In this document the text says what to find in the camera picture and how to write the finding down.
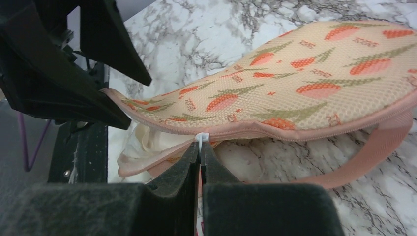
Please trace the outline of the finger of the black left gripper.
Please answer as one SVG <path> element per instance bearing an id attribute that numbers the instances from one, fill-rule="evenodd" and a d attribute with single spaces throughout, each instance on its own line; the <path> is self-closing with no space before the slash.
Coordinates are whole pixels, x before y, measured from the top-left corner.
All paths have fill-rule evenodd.
<path id="1" fill-rule="evenodd" d="M 80 49 L 142 85 L 152 78 L 137 54 L 115 0 L 81 0 Z"/>
<path id="2" fill-rule="evenodd" d="M 94 78 L 52 43 L 30 0 L 0 3 L 0 88 L 12 109 L 35 118 L 119 129 L 131 123 Z"/>

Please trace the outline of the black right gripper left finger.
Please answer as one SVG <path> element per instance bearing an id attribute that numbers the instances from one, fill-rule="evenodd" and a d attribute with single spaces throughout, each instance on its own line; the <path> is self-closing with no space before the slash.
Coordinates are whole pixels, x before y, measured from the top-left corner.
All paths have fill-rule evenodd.
<path id="1" fill-rule="evenodd" d="M 0 223 L 3 236 L 193 236 L 199 144 L 143 183 L 44 184 L 20 194 Z"/>

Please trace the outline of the white bra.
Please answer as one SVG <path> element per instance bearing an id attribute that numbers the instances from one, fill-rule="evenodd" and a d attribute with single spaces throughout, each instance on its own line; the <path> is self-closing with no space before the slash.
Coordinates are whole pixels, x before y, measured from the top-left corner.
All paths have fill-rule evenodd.
<path id="1" fill-rule="evenodd" d="M 124 175 L 130 175 L 148 170 L 161 160 L 174 163 L 192 141 L 193 135 L 171 134 L 138 124 L 118 158 L 119 169 Z"/>

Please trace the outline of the floral mesh laundry bag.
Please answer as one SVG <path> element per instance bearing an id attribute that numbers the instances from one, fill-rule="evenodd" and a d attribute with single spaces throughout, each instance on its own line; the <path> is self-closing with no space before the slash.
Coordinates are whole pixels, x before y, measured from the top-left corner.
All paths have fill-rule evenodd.
<path id="1" fill-rule="evenodd" d="M 417 105 L 417 32 L 386 21 L 313 22 L 223 71 L 150 100 L 113 88 L 103 92 L 137 124 L 193 135 L 194 141 L 297 142 L 376 125 L 342 167 L 302 179 L 336 188 L 383 162 L 410 130 Z"/>

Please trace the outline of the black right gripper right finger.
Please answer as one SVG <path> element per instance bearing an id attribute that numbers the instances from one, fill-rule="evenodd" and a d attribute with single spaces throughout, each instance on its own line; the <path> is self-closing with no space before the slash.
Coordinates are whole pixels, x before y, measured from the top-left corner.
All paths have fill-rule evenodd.
<path id="1" fill-rule="evenodd" d="M 314 184 L 240 182 L 200 145 L 204 234 L 207 236 L 342 236 L 336 207 Z"/>

